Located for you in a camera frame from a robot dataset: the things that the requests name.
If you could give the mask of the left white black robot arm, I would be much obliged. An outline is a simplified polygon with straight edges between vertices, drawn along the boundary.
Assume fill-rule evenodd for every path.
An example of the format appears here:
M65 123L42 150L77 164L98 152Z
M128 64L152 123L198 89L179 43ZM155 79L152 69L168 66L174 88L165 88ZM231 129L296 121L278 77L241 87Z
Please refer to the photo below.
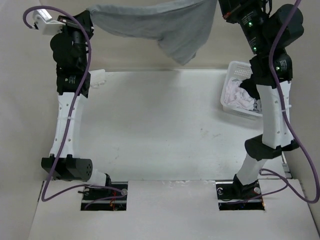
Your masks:
M60 15L57 20L63 24L62 31L53 36L50 48L56 62L58 117L53 145L49 156L42 158L41 167L50 179L96 186L96 195L105 200L112 195L109 176L79 152L82 113L91 81L86 68L93 23L87 10L73 18Z

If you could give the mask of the grey tank top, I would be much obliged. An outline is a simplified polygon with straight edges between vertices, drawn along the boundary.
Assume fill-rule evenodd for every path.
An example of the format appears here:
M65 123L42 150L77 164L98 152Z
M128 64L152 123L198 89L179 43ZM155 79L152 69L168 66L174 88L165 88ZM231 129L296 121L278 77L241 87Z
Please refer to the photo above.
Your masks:
M95 4L87 8L94 25L127 38L154 40L184 66L209 39L217 1L175 0L153 6Z

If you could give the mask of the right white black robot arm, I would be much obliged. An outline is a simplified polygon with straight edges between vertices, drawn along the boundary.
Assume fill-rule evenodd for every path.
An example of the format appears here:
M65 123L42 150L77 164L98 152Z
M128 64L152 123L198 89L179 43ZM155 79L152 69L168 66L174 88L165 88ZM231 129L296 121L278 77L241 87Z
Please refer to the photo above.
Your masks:
M292 4L282 5L274 14L266 11L266 5L272 5L270 0L221 0L219 5L226 22L241 26L254 54L249 61L251 79L262 107L263 133L245 141L246 157L240 170L231 184L219 185L217 189L221 200L245 200L256 194L259 171L268 160L299 147L283 119L283 113L290 111L293 78L292 59L285 48L303 35L304 17L296 8L273 47L279 30L294 8Z

